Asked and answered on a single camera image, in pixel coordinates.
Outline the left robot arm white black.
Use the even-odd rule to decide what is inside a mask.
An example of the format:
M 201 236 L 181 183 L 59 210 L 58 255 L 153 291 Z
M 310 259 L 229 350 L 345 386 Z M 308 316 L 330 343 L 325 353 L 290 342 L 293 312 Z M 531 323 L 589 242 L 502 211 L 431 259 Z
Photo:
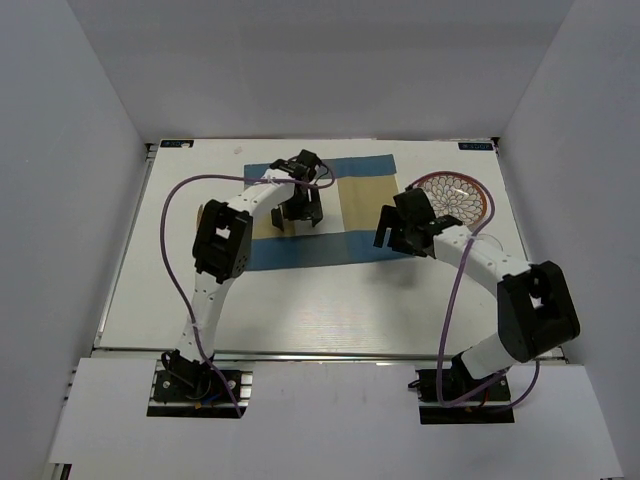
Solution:
M 202 209 L 192 247 L 195 286 L 191 298 L 180 286 L 168 260 L 165 229 L 170 202 L 180 188 L 197 180 L 236 181 L 238 177 L 197 175 L 171 190 L 161 213 L 160 248 L 167 273 L 187 307 L 186 325 L 176 345 L 181 358 L 198 365 L 212 361 L 223 305 L 235 279 L 249 264 L 253 226 L 257 221 L 270 215 L 272 225 L 283 230 L 286 221 L 316 226 L 323 219 L 320 191 L 330 185 L 314 182 L 320 169 L 331 171 L 316 154 L 302 150 L 290 159 L 274 161 L 260 178 L 239 178 L 245 189 L 229 200 L 208 201 Z

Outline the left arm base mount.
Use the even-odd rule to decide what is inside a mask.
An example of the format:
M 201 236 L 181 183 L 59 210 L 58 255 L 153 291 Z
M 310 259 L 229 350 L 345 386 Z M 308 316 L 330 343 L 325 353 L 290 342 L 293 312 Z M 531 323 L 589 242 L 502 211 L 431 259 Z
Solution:
M 177 350 L 163 352 L 153 377 L 148 417 L 240 419 L 248 407 L 253 373 L 189 361 Z

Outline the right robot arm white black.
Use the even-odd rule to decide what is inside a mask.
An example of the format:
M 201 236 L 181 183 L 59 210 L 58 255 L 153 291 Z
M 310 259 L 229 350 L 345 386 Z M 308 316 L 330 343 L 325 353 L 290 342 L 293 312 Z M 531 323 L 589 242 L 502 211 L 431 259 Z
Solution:
M 512 257 L 479 239 L 458 218 L 438 217 L 421 189 L 393 200 L 381 208 L 374 246 L 454 266 L 456 286 L 466 275 L 497 301 L 497 332 L 452 360 L 451 384 L 459 396 L 475 398 L 490 376 L 579 336 L 579 319 L 557 264 Z

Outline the blue beige cloth placemat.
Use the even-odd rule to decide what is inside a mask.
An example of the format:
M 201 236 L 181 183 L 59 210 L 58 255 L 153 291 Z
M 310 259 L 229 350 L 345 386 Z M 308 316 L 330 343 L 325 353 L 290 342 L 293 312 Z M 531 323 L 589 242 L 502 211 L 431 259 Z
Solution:
M 381 208 L 399 192 L 391 154 L 329 159 L 336 184 L 321 190 L 323 219 L 284 222 L 279 230 L 264 217 L 253 227 L 250 271 L 327 267 L 401 259 L 373 246 Z

